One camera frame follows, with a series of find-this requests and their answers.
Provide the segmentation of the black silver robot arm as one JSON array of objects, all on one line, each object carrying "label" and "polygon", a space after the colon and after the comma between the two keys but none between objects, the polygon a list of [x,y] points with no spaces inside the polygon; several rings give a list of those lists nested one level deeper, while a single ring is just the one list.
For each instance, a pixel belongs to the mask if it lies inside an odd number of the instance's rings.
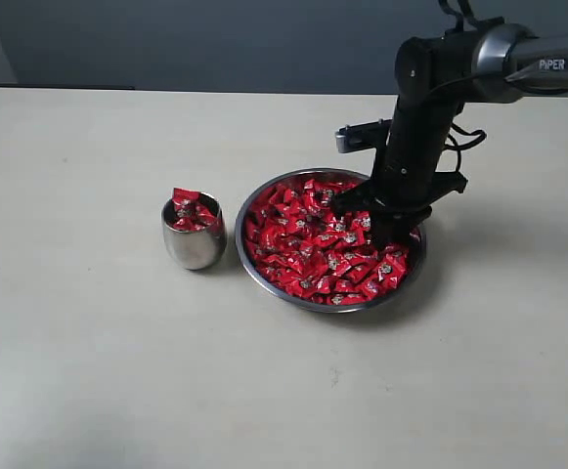
[{"label": "black silver robot arm", "polygon": [[368,212],[378,249],[406,241],[434,202],[465,190],[459,170],[437,166],[444,151],[472,147],[450,140],[466,104],[568,93],[568,35],[539,38],[523,25],[487,21],[439,38],[413,37],[398,50],[395,77],[399,95],[390,119],[336,133],[341,153],[375,151],[370,178],[331,206],[336,214]]}]

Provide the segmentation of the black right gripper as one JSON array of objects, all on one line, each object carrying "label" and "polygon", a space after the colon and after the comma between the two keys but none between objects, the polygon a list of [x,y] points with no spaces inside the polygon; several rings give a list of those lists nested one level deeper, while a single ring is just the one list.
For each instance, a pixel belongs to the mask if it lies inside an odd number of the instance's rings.
[{"label": "black right gripper", "polygon": [[409,246],[412,232],[422,222],[418,214],[451,192],[462,193],[467,180],[460,173],[462,155],[457,150],[455,169],[437,169],[444,146],[431,149],[390,146],[375,155],[371,177],[354,188],[336,194],[331,211],[371,212],[371,244],[385,249],[389,244]]}]

